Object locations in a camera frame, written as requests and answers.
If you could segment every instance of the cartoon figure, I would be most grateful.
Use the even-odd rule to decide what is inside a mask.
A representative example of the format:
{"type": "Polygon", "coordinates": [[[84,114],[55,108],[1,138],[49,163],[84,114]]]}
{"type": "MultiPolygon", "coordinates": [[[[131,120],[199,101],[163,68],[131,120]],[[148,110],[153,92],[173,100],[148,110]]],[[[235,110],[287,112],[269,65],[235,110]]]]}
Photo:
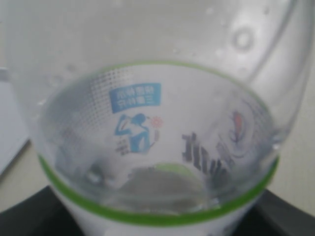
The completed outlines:
{"type": "Polygon", "coordinates": [[[238,144],[243,140],[246,134],[245,119],[241,113],[235,111],[233,112],[232,120],[234,123],[234,130],[229,131],[229,136],[231,141],[238,144]]]}
{"type": "Polygon", "coordinates": [[[150,145],[150,131],[143,123],[147,117],[142,114],[136,114],[134,117],[122,115],[115,129],[115,135],[127,135],[131,152],[146,153],[150,145]]]}

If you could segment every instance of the clear plastic bottle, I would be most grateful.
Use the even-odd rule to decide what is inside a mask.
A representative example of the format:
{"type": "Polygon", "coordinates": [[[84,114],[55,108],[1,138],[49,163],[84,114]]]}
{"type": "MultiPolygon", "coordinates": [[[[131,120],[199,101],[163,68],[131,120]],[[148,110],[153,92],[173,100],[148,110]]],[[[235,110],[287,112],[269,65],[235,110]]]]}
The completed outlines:
{"type": "Polygon", "coordinates": [[[298,112],[313,4],[8,1],[11,82],[87,235],[233,232],[298,112]]]}

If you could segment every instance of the black surface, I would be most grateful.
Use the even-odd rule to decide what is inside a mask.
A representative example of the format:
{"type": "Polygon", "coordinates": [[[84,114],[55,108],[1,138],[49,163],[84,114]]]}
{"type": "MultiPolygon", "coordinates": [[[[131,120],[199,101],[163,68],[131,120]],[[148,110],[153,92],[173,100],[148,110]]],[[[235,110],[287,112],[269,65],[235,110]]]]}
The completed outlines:
{"type": "MultiPolygon", "coordinates": [[[[83,236],[49,187],[0,213],[0,235],[83,236]]],[[[234,236],[315,236],[315,219],[267,191],[234,236]]]]}

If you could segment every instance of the sun graphic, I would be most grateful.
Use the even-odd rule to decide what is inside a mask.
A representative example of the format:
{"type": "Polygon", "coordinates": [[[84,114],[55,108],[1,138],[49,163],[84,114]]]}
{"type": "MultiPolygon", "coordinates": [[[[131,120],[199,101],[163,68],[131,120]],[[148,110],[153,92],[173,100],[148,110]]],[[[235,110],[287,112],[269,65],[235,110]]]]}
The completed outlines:
{"type": "Polygon", "coordinates": [[[151,119],[151,125],[155,129],[161,128],[163,125],[163,120],[161,119],[161,117],[153,117],[151,119]]]}

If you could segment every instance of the green ring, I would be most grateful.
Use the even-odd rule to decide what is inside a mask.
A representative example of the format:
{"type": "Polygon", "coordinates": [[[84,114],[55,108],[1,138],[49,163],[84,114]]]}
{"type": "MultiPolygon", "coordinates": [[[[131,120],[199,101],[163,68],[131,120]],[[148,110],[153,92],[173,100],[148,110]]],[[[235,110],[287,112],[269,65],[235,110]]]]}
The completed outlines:
{"type": "Polygon", "coordinates": [[[49,164],[44,160],[42,156],[39,156],[39,162],[46,173],[49,180],[52,182],[54,187],[58,189],[68,200],[72,201],[79,207],[104,217],[109,220],[120,221],[129,224],[155,226],[155,227],[171,227],[180,226],[187,224],[200,223],[202,221],[208,221],[217,219],[224,216],[246,203],[253,200],[255,197],[265,189],[267,184],[272,179],[276,172],[279,159],[275,161],[266,177],[253,189],[249,190],[239,198],[224,204],[221,208],[211,209],[203,212],[187,213],[183,215],[153,215],[153,214],[141,214],[141,213],[129,213],[124,211],[113,210],[105,206],[101,206],[89,199],[86,199],[64,184],[56,173],[52,170],[49,164]]]}

